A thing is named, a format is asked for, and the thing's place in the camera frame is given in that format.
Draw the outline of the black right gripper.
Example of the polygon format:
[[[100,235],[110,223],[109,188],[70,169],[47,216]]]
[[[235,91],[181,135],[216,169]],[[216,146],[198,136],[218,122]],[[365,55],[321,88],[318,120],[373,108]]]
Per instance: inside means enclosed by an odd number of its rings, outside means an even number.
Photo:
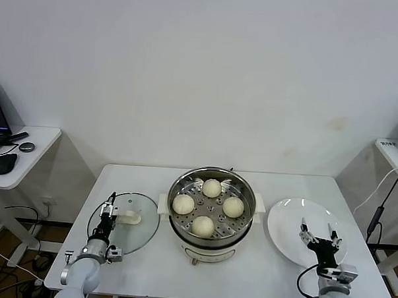
[[[302,218],[299,236],[303,243],[307,243],[307,248],[317,256],[317,263],[319,268],[336,268],[338,264],[335,260],[335,254],[339,251],[343,240],[338,236],[337,231],[329,223],[328,230],[331,241],[318,238],[308,230],[306,219]]]

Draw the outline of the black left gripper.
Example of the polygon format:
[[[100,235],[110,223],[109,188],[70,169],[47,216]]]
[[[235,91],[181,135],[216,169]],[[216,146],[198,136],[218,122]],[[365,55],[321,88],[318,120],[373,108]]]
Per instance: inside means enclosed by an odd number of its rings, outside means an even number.
[[[92,239],[108,240],[116,222],[116,192],[103,203],[100,211],[101,221],[92,231]]]

